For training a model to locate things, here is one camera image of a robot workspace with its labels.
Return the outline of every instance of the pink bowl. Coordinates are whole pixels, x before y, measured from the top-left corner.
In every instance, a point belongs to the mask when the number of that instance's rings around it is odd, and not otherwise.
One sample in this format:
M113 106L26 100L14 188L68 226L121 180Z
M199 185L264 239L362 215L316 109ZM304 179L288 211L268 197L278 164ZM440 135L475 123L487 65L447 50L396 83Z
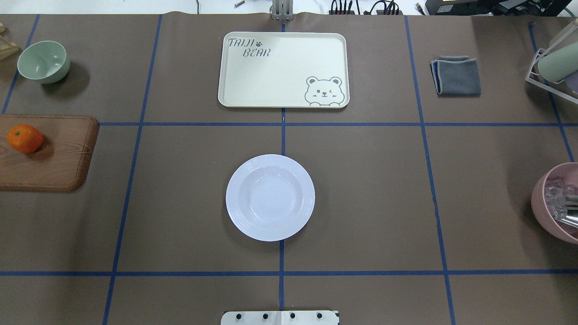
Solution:
M547 232L563 241L578 244L578 239L562 229L546 207L544 186L546 185L547 179L562 179L566 184L574 184L578 186L578 162L565 162L552 168L548 173L540 178L532 192L532 210L542 227L544 227Z

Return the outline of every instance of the blue-gray towel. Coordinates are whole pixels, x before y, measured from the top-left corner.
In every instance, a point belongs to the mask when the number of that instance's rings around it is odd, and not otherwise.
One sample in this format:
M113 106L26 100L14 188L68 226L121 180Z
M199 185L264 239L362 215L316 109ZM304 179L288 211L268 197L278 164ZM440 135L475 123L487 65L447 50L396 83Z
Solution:
M440 56L431 61L431 69L439 95L481 95L476 59L468 56Z

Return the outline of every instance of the bear face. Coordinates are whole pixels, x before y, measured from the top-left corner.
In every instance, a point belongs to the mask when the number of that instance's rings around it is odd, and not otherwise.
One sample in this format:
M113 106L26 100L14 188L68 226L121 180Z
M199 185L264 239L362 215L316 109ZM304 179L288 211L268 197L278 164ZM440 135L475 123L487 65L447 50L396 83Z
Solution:
M309 106L339 106L345 95L341 91L341 79L333 77L329 80L316 77L307 78L307 92L305 100Z

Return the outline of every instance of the bear ear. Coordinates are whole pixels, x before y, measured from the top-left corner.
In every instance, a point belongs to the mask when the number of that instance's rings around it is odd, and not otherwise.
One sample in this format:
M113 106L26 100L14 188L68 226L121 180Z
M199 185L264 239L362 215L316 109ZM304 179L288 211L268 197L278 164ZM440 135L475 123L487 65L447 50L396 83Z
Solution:
M336 83L338 86L341 86L341 79L339 79L338 77L333 77L330 79L330 81Z

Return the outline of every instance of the orange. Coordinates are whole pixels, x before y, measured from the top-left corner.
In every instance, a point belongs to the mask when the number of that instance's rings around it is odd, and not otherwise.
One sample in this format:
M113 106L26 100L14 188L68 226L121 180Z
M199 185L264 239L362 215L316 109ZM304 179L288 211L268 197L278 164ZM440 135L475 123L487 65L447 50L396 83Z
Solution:
M44 142L44 135L30 125L17 125L8 132L8 144L23 153L37 151L42 146L42 142Z

